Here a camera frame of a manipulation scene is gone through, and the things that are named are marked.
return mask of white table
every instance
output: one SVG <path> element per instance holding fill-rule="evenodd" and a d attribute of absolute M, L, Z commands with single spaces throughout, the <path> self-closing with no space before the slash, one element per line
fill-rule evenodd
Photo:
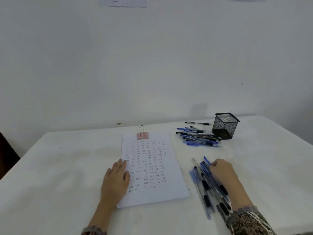
<path fill-rule="evenodd" d="M 313 231 L 313 146 L 264 117 L 239 119 L 233 139 L 223 141 L 221 148 L 184 145 L 175 134 L 176 128 L 187 126 L 184 122 L 146 125 L 150 134 L 170 133 L 191 196 L 117 209 L 109 235 L 229 235 L 219 213 L 210 221 L 204 216 L 188 173 L 190 159 L 202 156 L 233 163 L 277 233 Z M 0 181 L 1 234 L 80 234 L 98 204 L 106 169 L 120 158 L 123 135 L 139 130 L 132 126 L 45 134 Z"/>

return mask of pile of pens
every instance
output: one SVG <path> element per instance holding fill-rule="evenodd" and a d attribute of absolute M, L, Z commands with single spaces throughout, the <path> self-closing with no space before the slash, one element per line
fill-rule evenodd
<path fill-rule="evenodd" d="M 191 161 L 194 168 L 189 172 L 193 182 L 197 185 L 198 192 L 205 207 L 205 213 L 208 219 L 211 219 L 210 213 L 215 213 L 214 201 L 216 202 L 217 211 L 221 214 L 225 224 L 229 217 L 229 211 L 232 209 L 228 203 L 227 191 L 225 187 L 217 182 L 209 169 L 211 163 L 206 157 L 204 161 L 198 162 L 193 158 Z"/>
<path fill-rule="evenodd" d="M 177 129 L 183 131 L 176 132 L 176 134 L 180 134 L 184 139 L 183 143 L 186 143 L 189 146 L 221 147 L 219 143 L 222 138 L 209 134 L 206 130 L 200 130 L 193 126 Z"/>

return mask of hand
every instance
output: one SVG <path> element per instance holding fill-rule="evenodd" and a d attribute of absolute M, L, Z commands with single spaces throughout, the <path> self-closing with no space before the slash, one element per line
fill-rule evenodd
<path fill-rule="evenodd" d="M 224 186 L 239 182 L 233 165 L 223 159 L 216 159 L 210 166 L 210 171 Z"/>
<path fill-rule="evenodd" d="M 122 163 L 122 159 L 119 159 L 113 164 L 112 169 L 106 171 L 101 188 L 101 201 L 106 204 L 115 207 L 126 195 L 131 178 L 128 171 L 124 173 L 126 163 L 126 161 Z"/>

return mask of pink binder clip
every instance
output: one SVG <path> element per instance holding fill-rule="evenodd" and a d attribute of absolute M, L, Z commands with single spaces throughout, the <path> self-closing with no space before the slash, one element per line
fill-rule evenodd
<path fill-rule="evenodd" d="M 149 138 L 149 134 L 148 134 L 148 132 L 145 132 L 145 130 L 143 129 L 144 126 L 141 125 L 141 126 L 139 126 L 139 128 L 140 128 L 140 133 L 137 133 L 137 140 L 148 139 Z"/>

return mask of person's left hand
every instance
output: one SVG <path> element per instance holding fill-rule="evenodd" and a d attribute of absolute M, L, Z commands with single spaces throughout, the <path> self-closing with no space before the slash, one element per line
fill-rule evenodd
<path fill-rule="evenodd" d="M 126 195 L 131 178 L 128 171 L 124 173 L 126 163 L 119 159 L 106 171 L 101 188 L 101 201 L 105 201 L 106 204 L 115 207 Z"/>

